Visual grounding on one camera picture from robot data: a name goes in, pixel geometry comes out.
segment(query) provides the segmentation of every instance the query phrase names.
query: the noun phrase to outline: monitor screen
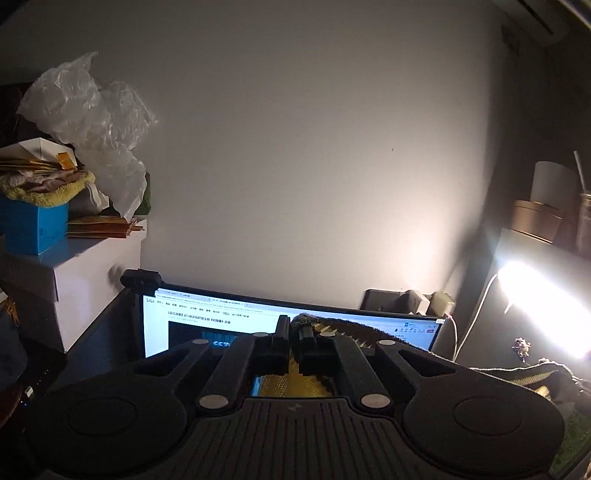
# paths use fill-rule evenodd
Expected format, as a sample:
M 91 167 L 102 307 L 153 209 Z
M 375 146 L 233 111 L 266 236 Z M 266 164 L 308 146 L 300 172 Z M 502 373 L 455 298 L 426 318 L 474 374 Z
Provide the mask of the monitor screen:
M 143 296 L 145 355 L 195 338 L 210 340 L 213 346 L 229 346 L 244 333 L 275 332 L 279 315 L 294 319 L 300 313 L 368 325 L 424 350 L 431 348 L 444 322 L 435 317 L 334 309 L 167 286 L 159 288 L 154 297 Z

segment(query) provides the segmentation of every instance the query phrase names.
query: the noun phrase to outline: plastic bag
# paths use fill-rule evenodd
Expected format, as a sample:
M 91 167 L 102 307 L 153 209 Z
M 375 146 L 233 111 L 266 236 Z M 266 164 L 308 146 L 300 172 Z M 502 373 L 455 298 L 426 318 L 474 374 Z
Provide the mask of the plastic bag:
M 155 116 L 124 82 L 101 88 L 90 75 L 97 52 L 87 53 L 43 73 L 17 110 L 39 130 L 63 144 L 96 176 L 100 191 L 130 220 L 146 188 L 145 167 L 133 153 Z

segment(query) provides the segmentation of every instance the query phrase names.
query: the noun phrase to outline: yellow towel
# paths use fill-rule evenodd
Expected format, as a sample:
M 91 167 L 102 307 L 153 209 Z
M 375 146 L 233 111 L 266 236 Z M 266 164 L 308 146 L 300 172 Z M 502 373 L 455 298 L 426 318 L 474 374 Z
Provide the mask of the yellow towel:
M 0 189 L 4 192 L 6 197 L 11 200 L 22 200 L 23 202 L 43 208 L 57 207 L 68 203 L 84 189 L 87 181 L 94 182 L 95 180 L 95 175 L 91 171 L 87 171 L 86 176 L 80 180 L 62 185 L 53 192 L 39 193 L 25 192 L 25 190 L 20 187 L 9 186 L 8 177 L 9 175 L 3 175 L 0 177 Z

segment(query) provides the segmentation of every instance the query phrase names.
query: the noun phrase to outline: straw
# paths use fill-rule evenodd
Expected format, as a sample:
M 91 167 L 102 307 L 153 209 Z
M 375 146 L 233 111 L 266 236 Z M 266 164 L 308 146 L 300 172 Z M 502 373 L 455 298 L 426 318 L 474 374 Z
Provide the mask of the straw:
M 587 193 L 587 189 L 585 188 L 585 179 L 583 177 L 583 169 L 581 168 L 581 159 L 579 158 L 579 152 L 576 150 L 574 151 L 574 160 L 577 163 L 577 170 L 579 171 L 579 178 L 581 179 L 581 186 L 583 187 L 583 192 Z

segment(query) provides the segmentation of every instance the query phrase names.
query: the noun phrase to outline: cardboard box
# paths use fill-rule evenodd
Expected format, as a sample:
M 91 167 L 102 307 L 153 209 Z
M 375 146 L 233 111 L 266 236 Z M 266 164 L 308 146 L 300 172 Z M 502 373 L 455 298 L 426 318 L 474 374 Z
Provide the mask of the cardboard box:
M 123 290 L 119 278 L 139 268 L 141 232 L 127 238 L 64 239 L 39 256 L 15 255 L 0 245 L 0 288 L 17 305 L 20 332 L 67 352 Z
M 57 154 L 67 153 L 70 160 L 76 165 L 74 151 L 64 145 L 45 140 L 44 138 L 32 138 L 22 142 L 0 148 L 0 158 L 17 158 L 19 160 L 43 160 L 60 164 Z
M 66 237 L 68 204 L 40 208 L 0 196 L 0 232 L 6 251 L 38 255 Z

